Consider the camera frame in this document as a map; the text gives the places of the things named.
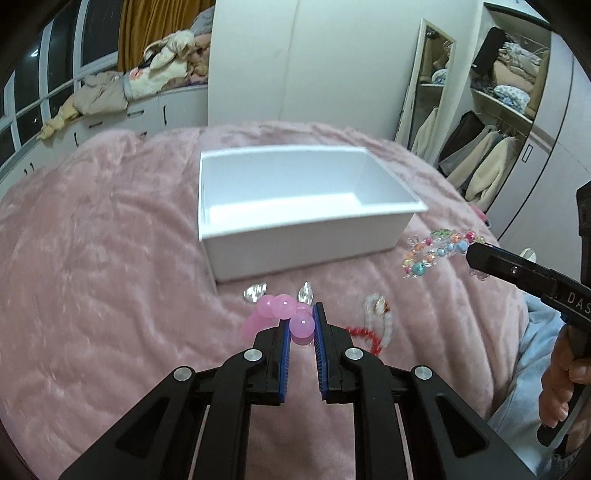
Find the person's right hand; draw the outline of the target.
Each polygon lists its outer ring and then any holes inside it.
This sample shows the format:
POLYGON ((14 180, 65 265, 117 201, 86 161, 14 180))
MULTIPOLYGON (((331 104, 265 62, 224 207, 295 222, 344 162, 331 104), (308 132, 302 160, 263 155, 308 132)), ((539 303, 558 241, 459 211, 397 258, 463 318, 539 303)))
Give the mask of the person's right hand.
POLYGON ((557 337, 550 358, 550 366, 544 372, 539 397, 539 414, 544 426, 554 428, 567 419, 568 402, 576 385, 590 384, 590 359, 576 359, 570 341, 569 327, 564 326, 557 337))

